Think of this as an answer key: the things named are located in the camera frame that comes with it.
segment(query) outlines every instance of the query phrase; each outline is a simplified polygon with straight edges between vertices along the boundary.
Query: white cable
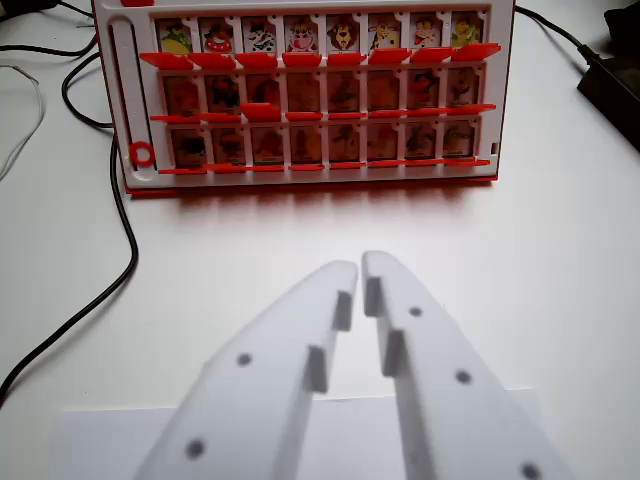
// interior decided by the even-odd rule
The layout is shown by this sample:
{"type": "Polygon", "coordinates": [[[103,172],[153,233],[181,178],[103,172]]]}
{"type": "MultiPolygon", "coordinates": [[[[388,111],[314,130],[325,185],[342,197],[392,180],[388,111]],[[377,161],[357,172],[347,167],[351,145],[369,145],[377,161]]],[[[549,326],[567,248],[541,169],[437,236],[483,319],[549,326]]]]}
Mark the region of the white cable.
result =
{"type": "Polygon", "coordinates": [[[35,89],[36,94],[38,95],[38,120],[36,121],[36,124],[33,126],[33,128],[29,131],[29,133],[27,133],[27,135],[25,135],[24,137],[22,137],[22,139],[20,139],[17,145],[13,147],[11,152],[9,152],[9,155],[7,156],[7,158],[0,164],[0,181],[2,181],[2,179],[7,175],[7,173],[9,173],[9,170],[11,170],[11,167],[13,166],[16,159],[18,158],[18,155],[20,155],[20,152],[22,151],[22,148],[26,145],[26,143],[29,141],[32,135],[36,133],[36,130],[38,130],[38,127],[42,123],[42,120],[44,119],[44,97],[42,96],[42,92],[40,91],[40,86],[38,84],[38,81],[35,78],[33,78],[31,75],[29,75],[27,72],[22,70],[20,67],[18,67],[17,65],[0,65],[0,68],[13,68],[16,72],[27,77],[31,82],[31,84],[33,85],[33,88],[35,89]]]}

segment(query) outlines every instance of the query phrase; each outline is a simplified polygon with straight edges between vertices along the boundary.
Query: red ring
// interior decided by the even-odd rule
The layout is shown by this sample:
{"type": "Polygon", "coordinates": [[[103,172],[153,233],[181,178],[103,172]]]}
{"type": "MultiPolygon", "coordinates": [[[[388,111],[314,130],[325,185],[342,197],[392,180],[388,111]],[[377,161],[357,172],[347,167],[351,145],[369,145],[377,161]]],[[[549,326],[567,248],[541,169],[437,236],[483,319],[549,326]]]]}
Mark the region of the red ring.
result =
{"type": "Polygon", "coordinates": [[[151,167],[156,163],[156,152],[147,142],[135,142],[129,145],[129,156],[131,157],[131,161],[139,167],[151,167]],[[144,148],[149,152],[149,158],[147,160],[140,160],[138,158],[138,149],[140,148],[144,148]]]}

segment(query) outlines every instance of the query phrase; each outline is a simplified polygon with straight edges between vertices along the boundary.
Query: character card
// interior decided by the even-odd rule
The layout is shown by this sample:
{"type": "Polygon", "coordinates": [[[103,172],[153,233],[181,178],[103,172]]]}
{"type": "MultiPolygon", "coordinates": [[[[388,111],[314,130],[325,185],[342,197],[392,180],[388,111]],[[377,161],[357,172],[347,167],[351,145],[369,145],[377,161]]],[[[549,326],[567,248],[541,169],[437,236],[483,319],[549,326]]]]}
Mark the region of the character card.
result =
{"type": "Polygon", "coordinates": [[[200,113],[198,86],[191,77],[167,76],[163,82],[167,114],[188,117],[200,113]]]}
{"type": "Polygon", "coordinates": [[[360,110],[360,79],[352,71],[327,73],[329,112],[360,110]]]}
{"type": "Polygon", "coordinates": [[[409,70],[408,75],[407,108],[437,107],[440,78],[433,70],[409,70]]]}
{"type": "Polygon", "coordinates": [[[400,82],[391,70],[371,70],[367,74],[369,110],[396,110],[400,82]]]}
{"type": "Polygon", "coordinates": [[[200,42],[205,53],[233,53],[233,27],[224,18],[201,18],[200,42]]]}
{"type": "Polygon", "coordinates": [[[329,53],[359,52],[360,24],[351,15],[327,15],[329,53]]]}
{"type": "Polygon", "coordinates": [[[191,30],[180,18],[162,18],[156,20],[158,49],[161,52],[186,54],[193,52],[191,30]]]}
{"type": "Polygon", "coordinates": [[[235,128],[218,128],[211,132],[216,163],[244,165],[244,137],[235,128]]]}
{"type": "Polygon", "coordinates": [[[284,43],[287,52],[318,53],[318,25],[309,15],[284,17],[284,43]]]}
{"type": "Polygon", "coordinates": [[[400,48],[400,22],[393,13],[369,14],[369,53],[376,48],[400,48]]]}
{"type": "Polygon", "coordinates": [[[360,135],[353,125],[329,126],[329,161],[353,162],[360,160],[360,135]]]}
{"type": "Polygon", "coordinates": [[[277,53],[276,26],[267,17],[243,17],[242,35],[245,53],[277,53]]]}
{"type": "Polygon", "coordinates": [[[238,84],[231,75],[207,75],[204,84],[210,113],[240,114],[238,84]]]}
{"type": "Polygon", "coordinates": [[[176,168],[197,168],[207,161],[204,138],[195,130],[171,130],[176,168]]]}
{"type": "Polygon", "coordinates": [[[287,95],[290,112],[320,111],[320,85],[313,73],[287,75],[287,95]]]}
{"type": "Polygon", "coordinates": [[[411,14],[410,47],[439,47],[442,44],[442,20],[435,13],[419,12],[411,14]]]}
{"type": "Polygon", "coordinates": [[[282,136],[273,127],[251,129],[253,163],[255,165],[283,163],[282,136]]]}
{"type": "Polygon", "coordinates": [[[280,106],[280,84],[271,75],[247,75],[247,97],[251,103],[280,106]]]}
{"type": "Polygon", "coordinates": [[[469,157],[473,155],[475,129],[467,120],[448,122],[444,132],[443,156],[469,157]]]}
{"type": "Polygon", "coordinates": [[[478,80],[471,67],[449,69],[447,107],[478,103],[478,80]]]}
{"type": "Polygon", "coordinates": [[[291,127],[290,136],[293,163],[322,161],[322,138],[316,127],[291,127]]]}
{"type": "Polygon", "coordinates": [[[398,158],[398,132],[389,123],[370,123],[367,127],[367,158],[395,160],[398,158]]]}
{"type": "Polygon", "coordinates": [[[405,124],[405,151],[407,160],[434,158],[436,156],[436,131],[429,123],[405,124]]]}
{"type": "Polygon", "coordinates": [[[451,46],[464,47],[482,42],[482,19],[476,12],[453,12],[451,14],[451,46]]]}

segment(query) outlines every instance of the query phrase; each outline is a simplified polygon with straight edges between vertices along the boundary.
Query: gripper jaw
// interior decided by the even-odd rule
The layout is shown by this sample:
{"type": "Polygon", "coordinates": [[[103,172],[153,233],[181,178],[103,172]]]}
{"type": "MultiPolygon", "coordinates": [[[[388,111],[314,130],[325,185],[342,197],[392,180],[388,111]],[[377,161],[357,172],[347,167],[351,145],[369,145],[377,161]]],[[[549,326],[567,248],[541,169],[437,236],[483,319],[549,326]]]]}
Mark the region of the gripper jaw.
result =
{"type": "Polygon", "coordinates": [[[362,259],[365,314],[393,377],[408,480],[568,480],[554,447],[456,322],[384,252],[362,259]]]}
{"type": "Polygon", "coordinates": [[[213,356],[137,480],[292,480],[313,392],[326,392],[349,330],[358,268],[332,262],[280,297],[213,356]]]}

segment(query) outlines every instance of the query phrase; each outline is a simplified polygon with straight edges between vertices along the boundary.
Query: white table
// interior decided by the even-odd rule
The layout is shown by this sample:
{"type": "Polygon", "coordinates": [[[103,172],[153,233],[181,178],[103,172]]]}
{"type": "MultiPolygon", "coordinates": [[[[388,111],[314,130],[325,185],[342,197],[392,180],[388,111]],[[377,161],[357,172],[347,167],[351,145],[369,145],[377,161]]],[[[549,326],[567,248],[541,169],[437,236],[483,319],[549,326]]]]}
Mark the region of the white table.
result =
{"type": "MultiPolygon", "coordinates": [[[[522,2],[596,46],[604,10],[625,3],[522,2]]],[[[56,8],[14,19],[0,26],[0,42],[80,48],[91,32],[74,28],[79,18],[56,8]]],[[[47,100],[40,130],[0,183],[4,377],[120,273],[129,247],[109,189],[110,136],[76,121],[60,98],[77,61],[0,59],[40,80],[47,100]]],[[[176,405],[202,363],[279,294],[367,249],[412,267],[505,385],[536,388],[577,478],[637,478],[640,154],[576,90],[579,79],[517,16],[500,180],[490,187],[127,198],[138,270],[0,411],[0,478],[46,478],[62,410],[176,405]],[[231,303],[238,292],[244,300],[231,303]]],[[[0,71],[3,155],[35,119],[30,89],[0,71]]],[[[100,73],[71,97],[109,118],[100,73]]],[[[389,393],[374,322],[358,310],[339,339],[330,395],[389,393]]]]}

